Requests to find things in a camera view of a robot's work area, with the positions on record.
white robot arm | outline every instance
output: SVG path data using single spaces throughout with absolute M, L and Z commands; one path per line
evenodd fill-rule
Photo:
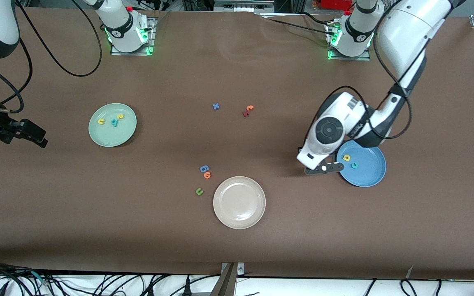
M 122 0 L 84 0 L 96 10 L 104 23 L 109 40 L 116 49 L 130 53 L 147 43 L 147 16 L 122 4 Z
M 340 17 L 342 36 L 332 45 L 344 56 L 359 56 L 368 47 L 383 15 L 381 0 L 358 0 L 351 15 Z
M 375 1 L 360 0 L 359 5 L 362 5 L 362 2 L 366 4 Z M 310 170 L 315 170 L 325 158 L 337 150 L 344 141 L 344 136 L 354 139 L 363 147 L 375 147 L 383 143 L 423 72 L 427 62 L 425 58 L 427 43 L 436 34 L 449 13 L 462 2 L 464 0 L 401 0 L 397 2 L 383 20 L 376 36 L 398 77 L 397 83 L 389 90 L 382 108 L 374 110 L 348 92 L 331 95 L 318 111 L 318 119 L 312 124 L 297 159 Z M 354 11 L 350 15 L 352 20 L 345 19 L 344 23 L 357 24 L 356 16 L 360 14 Z M 370 23 L 370 27 L 357 30 L 370 32 L 372 36 L 378 22 L 374 20 L 371 22 L 365 20 L 365 22 Z M 349 30 L 346 30 L 346 34 L 344 32 L 338 45 L 343 39 L 346 39 L 345 44 L 356 43 L 354 39 L 359 35 L 357 33 L 350 35 L 349 32 Z M 365 49 L 361 47 L 354 45 L 357 51 L 363 52 Z
M 0 0 L 0 58 L 9 56 L 19 42 L 19 27 L 14 10 L 14 0 Z M 121 52 L 133 52 L 147 42 L 147 17 L 126 10 L 122 0 L 85 0 L 96 9 L 105 25 L 109 40 Z M 13 120 L 0 103 L 0 141 L 9 144 L 13 138 L 23 138 L 44 148 L 47 145 L 45 130 L 30 120 Z

table surface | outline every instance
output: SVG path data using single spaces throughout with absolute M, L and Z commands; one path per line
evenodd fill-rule
M 98 49 L 79 11 L 28 11 L 63 65 L 92 69 Z M 380 147 L 382 182 L 358 188 L 339 174 L 305 176 L 295 156 L 337 86 L 356 87 L 373 106 L 383 99 L 392 82 L 375 58 L 327 60 L 320 34 L 252 13 L 173 12 L 158 27 L 153 56 L 105 54 L 96 73 L 77 78 L 54 64 L 17 14 L 34 77 L 14 118 L 47 130 L 49 144 L 0 143 L 0 261 L 204 274 L 239 261 L 254 275 L 379 278 L 404 277 L 414 265 L 416 278 L 474 278 L 474 29 L 467 19 L 448 19 L 429 45 L 411 96 L 413 124 Z M 27 69 L 21 49 L 0 60 L 16 86 Z M 0 82 L 0 99 L 10 93 Z M 113 102 L 134 109 L 137 131 L 123 146 L 102 148 L 88 121 Z M 213 212 L 213 193 L 231 176 L 253 178 L 267 197 L 265 215 L 246 230 L 225 227 Z

green plate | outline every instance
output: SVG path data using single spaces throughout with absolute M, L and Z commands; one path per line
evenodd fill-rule
M 111 103 L 94 112 L 89 122 L 89 135 L 94 143 L 103 147 L 115 147 L 127 142 L 137 128 L 137 116 L 133 109 L 121 103 Z

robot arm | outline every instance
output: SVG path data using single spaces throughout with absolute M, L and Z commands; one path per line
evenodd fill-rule
M 85 0 L 96 9 L 107 29 L 109 39 L 122 52 L 132 52 L 147 42 L 147 35 L 140 28 L 147 28 L 147 17 L 137 12 L 128 12 L 122 0 Z M 13 0 L 0 0 L 0 58 L 9 56 L 19 42 L 19 27 Z M 13 138 L 26 139 L 44 148 L 47 145 L 45 130 L 24 119 L 13 120 L 8 110 L 0 103 L 0 140 L 9 144 Z
M 401 0 L 397 3 L 383 21 L 377 36 L 398 77 L 398 83 L 390 88 L 383 107 L 374 110 L 364 106 L 348 92 L 331 95 L 323 103 L 297 159 L 314 170 L 337 150 L 345 135 L 363 147 L 375 147 L 383 143 L 385 139 L 374 133 L 369 120 L 378 134 L 389 135 L 398 113 L 406 103 L 406 97 L 425 67 L 425 46 L 447 15 L 463 1 Z M 373 30 L 374 27 L 366 31 L 372 34 Z
M 122 4 L 122 0 L 84 0 L 104 23 L 109 41 L 121 52 L 130 53 L 147 43 L 147 16 Z

white floor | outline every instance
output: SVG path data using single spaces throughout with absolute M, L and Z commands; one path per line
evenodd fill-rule
M 108 287 L 103 296 L 110 296 L 111 293 L 126 280 L 133 277 L 128 275 L 121 280 L 115 282 Z M 191 280 L 201 276 L 195 275 Z M 83 289 L 90 293 L 94 292 L 96 287 L 102 282 L 103 275 L 62 275 L 56 277 L 63 280 L 64 283 L 74 288 Z M 135 279 L 126 284 L 121 291 L 126 296 L 139 296 L 147 283 L 150 282 L 151 275 L 143 276 L 144 280 Z M 211 277 L 191 285 L 192 292 L 210 292 L 216 284 L 218 277 Z M 171 296 L 170 294 L 182 287 L 185 283 L 185 275 L 173 275 L 162 280 L 154 288 L 155 296 Z M 6 280 L 0 280 L 0 288 Z M 249 296 L 257 294 L 258 296 L 363 296 L 367 292 L 367 288 L 371 280 L 338 280 L 338 279 L 237 279 L 236 296 Z M 434 296 L 437 289 L 437 281 L 411 281 L 418 296 Z M 34 293 L 34 288 L 29 283 L 28 288 Z M 74 292 L 65 289 L 67 296 L 85 296 L 81 292 Z M 408 294 L 413 295 L 408 286 L 406 286 Z M 54 290 L 54 294 L 61 296 L 62 292 Z M 42 295 L 50 295 L 47 287 L 41 288 Z M 21 296 L 16 283 L 8 285 L 5 296 Z M 369 296 L 405 296 L 401 291 L 400 281 L 397 280 L 377 280 Z M 474 282 L 463 281 L 443 281 L 439 296 L 474 296 Z

